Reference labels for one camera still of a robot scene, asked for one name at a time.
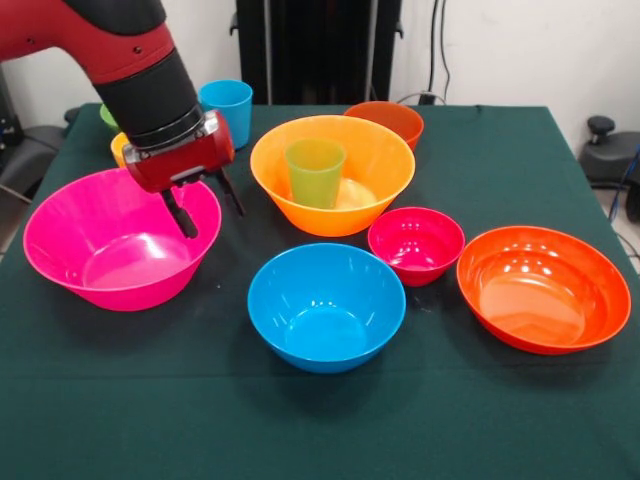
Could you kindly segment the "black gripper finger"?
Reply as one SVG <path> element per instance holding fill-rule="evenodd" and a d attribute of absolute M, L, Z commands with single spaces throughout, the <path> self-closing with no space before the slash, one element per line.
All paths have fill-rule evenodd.
<path fill-rule="evenodd" d="M 198 229 L 196 225 L 188 212 L 178 205 L 172 191 L 170 189 L 163 190 L 160 192 L 160 195 L 184 237 L 196 238 L 198 236 Z"/>
<path fill-rule="evenodd" d="M 233 184 L 232 184 L 227 172 L 223 168 L 220 168 L 215 173 L 215 178 L 216 178 L 219 186 L 221 187 L 224 195 L 226 196 L 226 199 L 233 205 L 233 208 L 235 209 L 236 213 L 239 216 L 244 216 L 245 215 L 245 208 L 242 205 L 242 203 L 240 201 L 240 198 L 236 194 L 234 186 L 233 186 Z"/>

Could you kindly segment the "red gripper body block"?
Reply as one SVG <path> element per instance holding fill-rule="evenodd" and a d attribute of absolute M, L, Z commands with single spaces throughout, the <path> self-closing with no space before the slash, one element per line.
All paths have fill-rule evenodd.
<path fill-rule="evenodd" d="M 227 121 L 219 111 L 210 110 L 201 125 L 179 142 L 148 151 L 128 143 L 122 154 L 138 185 L 147 192 L 159 193 L 215 174 L 233 162 L 235 149 Z"/>

